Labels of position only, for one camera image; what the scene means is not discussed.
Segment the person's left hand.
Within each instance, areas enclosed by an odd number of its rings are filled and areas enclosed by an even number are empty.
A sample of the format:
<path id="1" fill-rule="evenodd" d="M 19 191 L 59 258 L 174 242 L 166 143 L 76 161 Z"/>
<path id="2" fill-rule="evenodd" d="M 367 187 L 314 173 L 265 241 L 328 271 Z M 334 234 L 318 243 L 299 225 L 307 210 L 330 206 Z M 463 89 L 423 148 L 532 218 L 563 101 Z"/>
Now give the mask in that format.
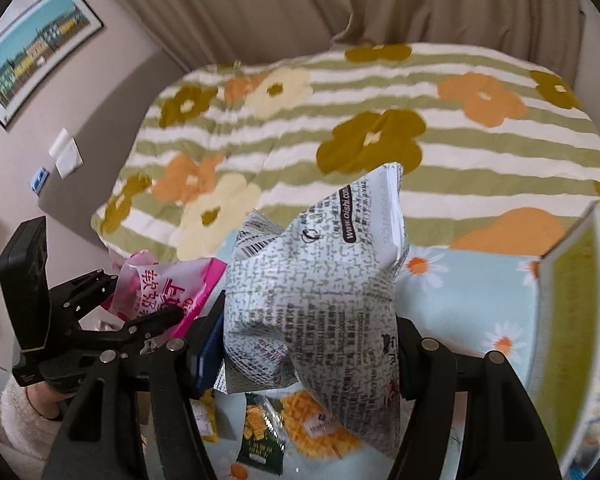
<path id="1" fill-rule="evenodd" d="M 55 419 L 60 414 L 59 403 L 73 396 L 73 393 L 57 391 L 48 382 L 38 382 L 26 387 L 26 395 L 32 408 L 46 419 Z"/>

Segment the white fluffy sleeve forearm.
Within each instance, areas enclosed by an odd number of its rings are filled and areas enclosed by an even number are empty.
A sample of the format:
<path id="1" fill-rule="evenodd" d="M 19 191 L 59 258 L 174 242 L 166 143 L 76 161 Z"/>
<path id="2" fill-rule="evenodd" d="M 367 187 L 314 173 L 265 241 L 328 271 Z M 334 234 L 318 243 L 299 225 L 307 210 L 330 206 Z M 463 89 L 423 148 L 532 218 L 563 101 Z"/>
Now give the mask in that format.
<path id="1" fill-rule="evenodd" d="M 40 416 L 29 403 L 26 387 L 11 377 L 2 391 L 0 453 L 20 479 L 41 479 L 61 413 L 55 419 Z"/>

